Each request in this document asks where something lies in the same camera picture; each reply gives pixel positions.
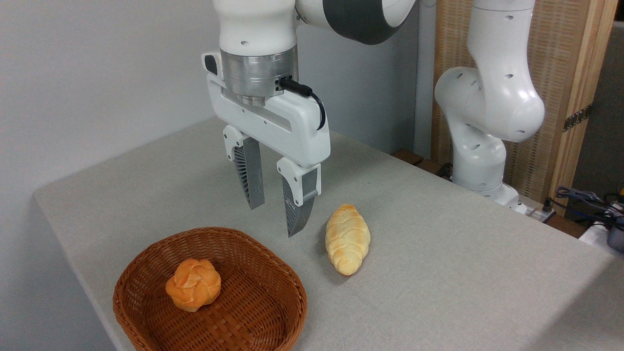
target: robot gripper hand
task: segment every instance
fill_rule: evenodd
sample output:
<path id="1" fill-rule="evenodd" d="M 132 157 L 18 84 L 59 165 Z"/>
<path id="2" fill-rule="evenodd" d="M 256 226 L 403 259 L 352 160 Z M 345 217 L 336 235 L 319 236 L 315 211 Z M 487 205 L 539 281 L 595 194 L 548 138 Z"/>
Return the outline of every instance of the robot gripper hand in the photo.
<path id="1" fill-rule="evenodd" d="M 231 58 L 223 57 L 223 52 L 203 55 L 212 105 L 228 123 L 223 130 L 227 157 L 234 162 L 245 198 L 254 209 L 265 201 L 260 143 L 283 156 L 277 170 L 290 237 L 306 225 L 314 198 L 321 194 L 321 162 L 330 152 L 323 105 L 309 87 L 293 80 L 296 70 L 278 72 L 262 83 L 270 89 L 258 93 L 258 86 L 238 86 L 232 70 L 224 75 L 223 67 L 228 65 L 222 63 L 224 59 Z"/>

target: round bread roll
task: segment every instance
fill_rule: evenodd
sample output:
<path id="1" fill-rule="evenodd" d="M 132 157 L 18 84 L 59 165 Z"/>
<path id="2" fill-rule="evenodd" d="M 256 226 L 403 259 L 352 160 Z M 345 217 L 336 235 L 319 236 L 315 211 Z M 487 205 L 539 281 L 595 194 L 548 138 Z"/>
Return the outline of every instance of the round bread roll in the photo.
<path id="1" fill-rule="evenodd" d="M 195 312 L 219 296 L 221 276 L 207 259 L 187 259 L 167 281 L 165 290 L 177 307 Z"/>

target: table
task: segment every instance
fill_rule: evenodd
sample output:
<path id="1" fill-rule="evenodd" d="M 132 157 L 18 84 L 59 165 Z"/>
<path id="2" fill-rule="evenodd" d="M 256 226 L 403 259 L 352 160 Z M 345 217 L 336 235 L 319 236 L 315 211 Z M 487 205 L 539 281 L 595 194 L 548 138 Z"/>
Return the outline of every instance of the table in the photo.
<path id="1" fill-rule="evenodd" d="M 118 350 L 114 285 L 151 243 L 194 227 L 242 230 L 301 278 L 295 350 L 622 350 L 624 261 L 339 134 L 308 225 L 287 238 L 276 153 L 249 210 L 210 119 L 36 191 L 35 199 Z M 339 275 L 324 227 L 343 203 L 371 230 Z"/>

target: woven screen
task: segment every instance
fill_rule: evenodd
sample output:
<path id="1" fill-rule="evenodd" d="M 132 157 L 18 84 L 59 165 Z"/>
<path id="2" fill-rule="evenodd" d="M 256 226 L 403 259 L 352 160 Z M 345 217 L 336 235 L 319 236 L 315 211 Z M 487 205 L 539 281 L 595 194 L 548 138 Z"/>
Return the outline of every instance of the woven screen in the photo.
<path id="1" fill-rule="evenodd" d="M 522 195 L 547 196 L 567 117 L 567 106 L 590 1 L 537 0 L 529 36 L 529 69 L 546 106 L 540 130 L 520 144 L 505 142 L 504 181 Z M 475 67 L 466 48 L 472 1 L 437 2 L 435 80 L 451 67 Z M 431 157 L 452 162 L 451 135 L 434 103 Z"/>

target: black cable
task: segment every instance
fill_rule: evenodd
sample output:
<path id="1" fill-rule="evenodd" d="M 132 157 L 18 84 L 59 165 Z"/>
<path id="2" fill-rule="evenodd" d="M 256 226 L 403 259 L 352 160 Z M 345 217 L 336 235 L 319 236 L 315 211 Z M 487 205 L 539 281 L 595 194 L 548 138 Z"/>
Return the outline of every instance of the black cable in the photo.
<path id="1" fill-rule="evenodd" d="M 589 191 L 580 191 L 569 187 L 564 187 L 562 185 L 558 186 L 555 190 L 557 197 L 559 199 L 575 199 L 579 200 L 586 205 L 593 207 L 594 209 L 598 209 L 600 211 L 608 212 L 611 215 L 621 214 L 623 213 L 619 209 L 615 208 L 612 205 L 605 204 L 601 198 L 599 198 L 595 193 Z"/>
<path id="2" fill-rule="evenodd" d="M 598 202 L 598 201 L 594 201 L 594 200 L 581 200 L 581 199 L 576 199 L 576 198 L 573 198 L 573 197 L 568 197 L 568 199 L 576 200 L 574 202 L 570 201 L 570 203 L 568 204 L 568 207 L 570 209 L 573 209 L 574 207 L 578 207 L 577 204 L 588 204 L 588 202 L 589 202 L 591 204 L 598 205 L 598 206 L 592 206 L 593 209 L 599 209 L 599 211 L 598 212 L 594 212 L 593 215 L 601 215 L 604 212 L 611 213 L 610 212 L 610 210 L 612 209 L 611 205 L 606 205 L 606 206 L 608 206 L 608 208 L 604 208 L 605 204 L 603 202 Z"/>
<path id="3" fill-rule="evenodd" d="M 615 218 L 615 217 L 606 217 L 606 216 L 598 217 L 598 216 L 595 216 L 595 215 L 590 215 L 590 214 L 586 214 L 586 213 L 583 213 L 583 212 L 579 212 L 579 211 L 573 210 L 569 206 L 566 206 L 566 205 L 561 204 L 561 203 L 559 203 L 557 201 L 554 201 L 551 197 L 548 197 L 547 200 L 550 200 L 551 203 L 553 203 L 553 204 L 555 204 L 555 205 L 557 205 L 559 207 L 563 207 L 564 209 L 567 209 L 568 211 L 572 212 L 573 214 L 576 214 L 576 215 L 579 215 L 581 217 L 585 217 L 585 218 L 588 218 L 588 219 L 591 219 L 591 220 L 595 220 L 597 222 L 602 222 L 604 224 L 612 225 L 612 226 L 616 227 L 619 230 L 624 230 L 624 226 L 622 226 L 621 222 L 617 218 Z"/>
<path id="4" fill-rule="evenodd" d="M 310 96 L 314 98 L 314 100 L 316 100 L 316 103 L 318 104 L 318 108 L 321 109 L 321 124 L 318 126 L 318 128 L 316 128 L 316 130 L 319 131 L 321 128 L 325 126 L 325 120 L 327 120 L 327 116 L 325 114 L 325 106 L 323 105 L 323 102 L 321 101 L 321 99 L 318 96 L 316 96 L 316 94 L 313 93 L 312 90 L 310 90 Z"/>
<path id="5" fill-rule="evenodd" d="M 309 86 L 305 86 L 303 84 L 300 84 L 299 82 L 296 82 L 294 80 L 292 80 L 291 78 L 282 78 L 279 80 L 280 83 L 280 87 L 282 89 L 286 89 L 288 91 L 291 92 L 295 92 L 301 96 L 304 97 L 312 97 L 316 103 L 318 104 L 318 108 L 319 110 L 321 110 L 321 123 L 319 124 L 318 128 L 316 128 L 317 131 L 321 130 L 321 128 L 323 128 L 325 126 L 325 121 L 327 120 L 327 115 L 325 114 L 325 106 L 323 105 L 323 102 L 321 101 L 321 99 L 316 96 L 315 93 L 312 92 L 312 88 L 310 88 Z"/>
<path id="6" fill-rule="evenodd" d="M 593 213 L 593 214 L 591 214 L 591 215 L 592 215 L 592 216 L 599 217 L 599 218 L 604 218 L 604 219 L 606 219 L 606 220 L 609 220 L 609 219 L 611 219 L 611 218 L 614 218 L 614 217 L 610 217 L 609 215 L 606 215 L 604 212 L 594 212 L 594 213 Z M 593 220 L 593 219 L 589 219 L 589 218 L 584 217 L 584 218 L 581 218 L 581 219 L 576 219 L 576 220 L 574 220 L 574 222 L 575 222 L 575 223 L 579 223 L 579 224 L 580 224 L 580 223 L 583 223 L 583 222 L 589 222 L 589 221 L 591 221 L 591 220 Z"/>

